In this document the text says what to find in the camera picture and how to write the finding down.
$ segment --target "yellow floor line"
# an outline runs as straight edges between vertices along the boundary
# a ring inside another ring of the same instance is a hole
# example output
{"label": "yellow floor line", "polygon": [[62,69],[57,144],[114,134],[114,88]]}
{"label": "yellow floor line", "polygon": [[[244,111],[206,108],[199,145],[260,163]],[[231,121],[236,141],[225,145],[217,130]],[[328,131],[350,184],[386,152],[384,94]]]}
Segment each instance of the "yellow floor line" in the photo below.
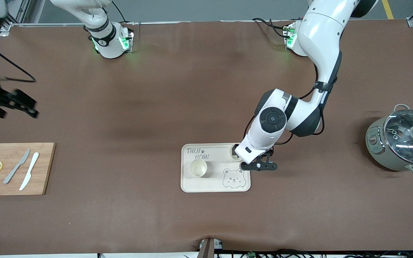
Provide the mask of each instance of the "yellow floor line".
{"label": "yellow floor line", "polygon": [[382,4],[383,4],[383,7],[385,8],[386,17],[389,20],[393,20],[394,19],[393,13],[391,12],[391,8],[390,8],[390,4],[388,3],[388,0],[382,0]]}

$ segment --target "gray knife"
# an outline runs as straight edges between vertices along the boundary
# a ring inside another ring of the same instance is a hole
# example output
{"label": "gray knife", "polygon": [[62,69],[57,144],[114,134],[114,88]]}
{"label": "gray knife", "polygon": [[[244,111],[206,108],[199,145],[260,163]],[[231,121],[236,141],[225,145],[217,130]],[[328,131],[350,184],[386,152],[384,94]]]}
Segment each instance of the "gray knife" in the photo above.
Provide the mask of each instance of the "gray knife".
{"label": "gray knife", "polygon": [[10,182],[10,180],[11,180],[12,177],[14,176],[15,172],[17,171],[17,169],[18,169],[21,165],[23,165],[23,164],[25,163],[25,161],[27,160],[28,155],[30,155],[30,149],[28,149],[28,150],[25,152],[25,155],[23,155],[22,159],[18,162],[18,164],[17,164],[17,165],[15,166],[15,168],[10,172],[10,174],[8,174],[8,175],[6,176],[6,178],[4,178],[4,181],[3,181],[4,184],[8,184],[8,183]]}

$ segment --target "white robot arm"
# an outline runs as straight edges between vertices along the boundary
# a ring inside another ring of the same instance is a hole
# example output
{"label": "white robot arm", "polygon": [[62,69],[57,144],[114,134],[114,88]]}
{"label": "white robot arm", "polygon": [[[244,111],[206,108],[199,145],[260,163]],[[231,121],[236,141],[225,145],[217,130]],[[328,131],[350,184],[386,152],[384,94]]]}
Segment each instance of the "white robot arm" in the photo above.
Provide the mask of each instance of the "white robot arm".
{"label": "white robot arm", "polygon": [[313,95],[305,102],[278,89],[264,93],[248,133],[235,149],[245,163],[250,164],[272,148],[285,129],[298,137],[315,133],[337,80],[342,59],[339,41],[345,25],[351,16],[368,13],[377,1],[314,0],[303,19],[288,27],[294,31],[286,40],[286,46],[300,56],[308,56],[315,64],[317,78]]}
{"label": "white robot arm", "polygon": [[95,49],[105,58],[120,57],[131,51],[133,31],[119,23],[109,21],[103,7],[111,0],[51,0],[51,2],[74,15],[92,35]]}

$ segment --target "wooden cutting board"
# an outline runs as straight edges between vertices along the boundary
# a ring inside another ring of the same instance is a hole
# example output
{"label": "wooden cutting board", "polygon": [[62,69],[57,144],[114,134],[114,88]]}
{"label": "wooden cutting board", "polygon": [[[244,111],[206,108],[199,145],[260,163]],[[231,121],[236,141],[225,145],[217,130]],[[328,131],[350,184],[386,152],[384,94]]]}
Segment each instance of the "wooden cutting board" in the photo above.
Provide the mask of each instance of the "wooden cutting board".
{"label": "wooden cutting board", "polygon": [[[17,165],[27,149],[30,149],[28,159],[18,168],[12,180],[5,185],[4,179]],[[0,170],[0,195],[43,195],[46,192],[54,151],[55,144],[50,142],[0,143],[0,161],[3,163],[2,170]],[[31,171],[31,179],[27,186],[20,191],[20,186],[25,179],[35,152],[39,152],[39,158]]]}

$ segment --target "rice cooker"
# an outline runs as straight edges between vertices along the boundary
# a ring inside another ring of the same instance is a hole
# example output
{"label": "rice cooker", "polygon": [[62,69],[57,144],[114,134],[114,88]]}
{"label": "rice cooker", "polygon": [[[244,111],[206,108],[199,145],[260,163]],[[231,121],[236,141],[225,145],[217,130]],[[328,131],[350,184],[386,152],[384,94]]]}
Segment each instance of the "rice cooker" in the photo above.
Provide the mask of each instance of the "rice cooker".
{"label": "rice cooker", "polygon": [[392,114],[372,123],[367,129],[366,146],[384,167],[413,172],[413,110],[398,104]]}

